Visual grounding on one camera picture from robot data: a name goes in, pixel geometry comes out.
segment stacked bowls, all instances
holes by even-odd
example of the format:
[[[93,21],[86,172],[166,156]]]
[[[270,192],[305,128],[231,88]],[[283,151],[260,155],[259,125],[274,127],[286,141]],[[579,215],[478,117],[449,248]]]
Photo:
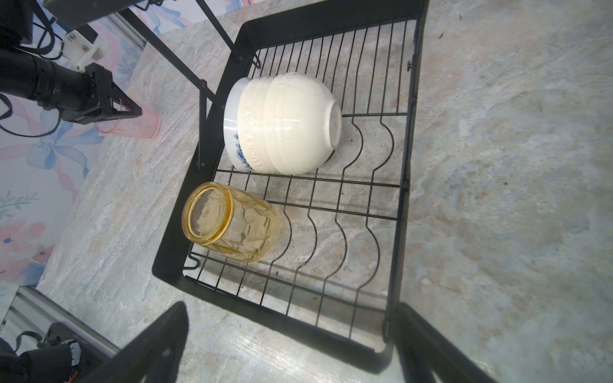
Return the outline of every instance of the stacked bowls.
[[[241,78],[228,95],[224,141],[237,170],[304,174],[330,157],[340,136],[340,106],[316,78]]]

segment gray marble surface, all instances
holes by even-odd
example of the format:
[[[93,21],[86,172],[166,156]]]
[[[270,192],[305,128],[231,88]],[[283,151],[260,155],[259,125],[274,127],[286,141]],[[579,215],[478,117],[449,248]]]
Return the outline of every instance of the gray marble surface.
[[[304,3],[219,20],[235,37]],[[501,382],[613,380],[612,17],[607,0],[430,4],[401,299]],[[162,39],[216,88],[229,50],[210,24]],[[372,376],[153,277],[197,90],[146,47],[128,93],[160,133],[104,141],[38,289],[119,346],[184,300],[183,382],[400,381],[396,355]]]

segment dish rack wire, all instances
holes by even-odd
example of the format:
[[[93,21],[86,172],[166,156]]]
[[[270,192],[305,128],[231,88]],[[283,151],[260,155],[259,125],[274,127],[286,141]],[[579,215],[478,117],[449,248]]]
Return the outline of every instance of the dish rack wire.
[[[318,2],[248,21],[235,42],[204,0],[196,2],[231,50],[215,93],[133,13],[120,12],[200,89],[199,144],[153,274],[372,373],[389,365],[395,344],[407,379],[431,381],[425,371],[434,369],[444,381],[491,381],[399,302],[428,1]],[[292,71],[320,79],[340,101],[339,147],[305,175],[235,170],[223,142],[231,87],[242,77]],[[207,99],[213,102],[208,116]],[[233,261],[183,235],[181,212],[188,196],[213,180],[277,207],[284,226],[277,247],[262,261]]]

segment pink plastic cup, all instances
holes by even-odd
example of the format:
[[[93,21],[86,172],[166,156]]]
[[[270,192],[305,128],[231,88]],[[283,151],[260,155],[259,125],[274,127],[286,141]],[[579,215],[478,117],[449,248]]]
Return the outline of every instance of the pink plastic cup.
[[[141,116],[98,121],[95,123],[96,128],[104,134],[121,134],[134,138],[154,137],[159,130],[158,114],[141,103],[139,105],[143,110]]]

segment floral wallpaper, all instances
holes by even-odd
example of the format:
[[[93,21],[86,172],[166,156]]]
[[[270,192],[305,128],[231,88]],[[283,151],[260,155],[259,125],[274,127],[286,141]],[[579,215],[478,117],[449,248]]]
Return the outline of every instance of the floral wallpaper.
[[[213,13],[220,15],[261,0],[206,1]],[[206,19],[195,0],[166,1],[159,7],[150,6],[146,12],[131,9],[156,34]],[[106,18],[89,25],[110,44],[109,53],[98,63],[111,70],[113,81],[126,89],[142,52],[140,47]],[[57,24],[53,29],[59,36],[66,33]],[[33,41],[38,42],[41,34],[42,30],[34,27]],[[56,44],[47,56],[56,56],[59,47]],[[64,58],[57,63],[68,65]],[[50,131],[57,123],[56,110],[44,110],[31,100],[7,97],[13,115],[2,125],[9,130],[37,135]],[[38,283],[103,139],[93,124],[65,121],[60,122],[55,133],[41,138],[0,132],[0,317],[6,314],[18,286]]]
[[[222,15],[263,0],[205,1],[214,15]],[[145,1],[139,3],[143,8],[146,4]],[[164,1],[162,6],[149,6],[147,11],[134,6],[131,6],[130,9],[157,35],[207,19],[195,0]]]

